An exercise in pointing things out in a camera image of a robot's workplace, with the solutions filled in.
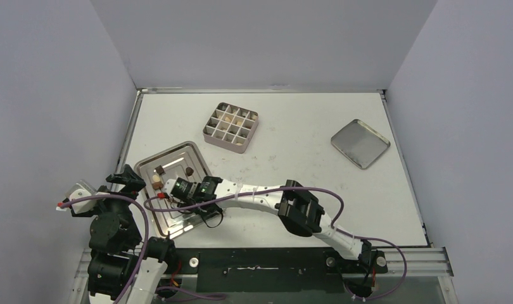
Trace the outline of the pink grid chocolate box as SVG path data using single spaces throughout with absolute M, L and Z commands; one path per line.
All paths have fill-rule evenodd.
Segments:
M 230 117 L 231 122 L 226 122 L 225 117 Z M 219 103 L 203 127 L 203 138 L 208 144 L 243 154 L 258 124 L 259 114 L 256 111 Z

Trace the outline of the small square metal lid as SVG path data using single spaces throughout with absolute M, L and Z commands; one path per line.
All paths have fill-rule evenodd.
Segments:
M 367 170 L 391 146 L 390 140 L 354 119 L 331 137 L 331 145 L 361 170 Z

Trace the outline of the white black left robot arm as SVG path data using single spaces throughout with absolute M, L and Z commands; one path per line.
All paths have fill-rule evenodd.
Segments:
M 145 181 L 129 165 L 106 181 L 121 185 L 111 192 L 102 186 L 86 212 L 90 226 L 88 290 L 109 296 L 113 303 L 151 303 L 166 272 L 179 270 L 181 261 L 169 238 L 141 232 L 130 206 L 136 204 Z

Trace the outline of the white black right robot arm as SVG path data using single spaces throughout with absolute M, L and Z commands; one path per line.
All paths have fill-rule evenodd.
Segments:
M 361 271 L 371 264 L 374 249 L 370 241 L 341 232 L 318 198 L 294 180 L 283 186 L 255 186 L 220 177 L 206 176 L 197 183 L 179 177 L 169 179 L 163 190 L 186 206 L 202 206 L 209 201 L 221 209 L 242 208 L 275 215 L 289 233 L 326 243 L 351 269 Z

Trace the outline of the dark brown square chocolate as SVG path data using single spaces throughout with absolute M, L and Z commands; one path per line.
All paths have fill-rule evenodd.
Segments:
M 163 183 L 162 182 L 154 182 L 152 183 L 152 188 L 153 189 L 161 189 L 163 187 Z

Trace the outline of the large steel tray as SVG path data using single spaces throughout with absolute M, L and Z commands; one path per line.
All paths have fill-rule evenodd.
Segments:
M 162 166 L 165 173 L 159 175 L 155 172 L 157 166 Z M 186 168 L 191 167 L 192 176 L 186 175 Z M 152 188 L 152 176 L 159 175 L 163 185 L 168 179 L 184 179 L 188 181 L 189 192 L 202 179 L 211 174 L 197 145 L 192 141 L 186 141 L 149 156 L 134 165 L 134 171 L 145 181 L 146 187 L 143 195 L 146 199 L 156 196 L 161 189 Z M 153 222 L 161 236 L 176 238 L 191 229 L 204 224 L 209 228 L 215 228 L 221 224 L 224 214 L 215 205 L 208 205 L 197 210 L 183 212 L 154 212 Z

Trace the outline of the black mounting base plate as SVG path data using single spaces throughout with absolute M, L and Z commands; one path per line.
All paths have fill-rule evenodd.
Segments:
M 346 281 L 371 287 L 374 274 L 388 272 L 380 250 L 362 250 L 345 260 L 328 247 L 179 248 L 180 276 L 195 275 L 198 292 L 343 293 Z

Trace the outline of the aluminium rail frame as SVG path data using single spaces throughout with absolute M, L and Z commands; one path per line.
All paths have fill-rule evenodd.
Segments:
M 458 303 L 452 277 L 453 270 L 445 248 L 403 248 L 407 277 L 435 277 L 439 281 L 444 303 Z M 87 267 L 91 250 L 84 249 L 80 258 L 68 303 L 89 303 Z

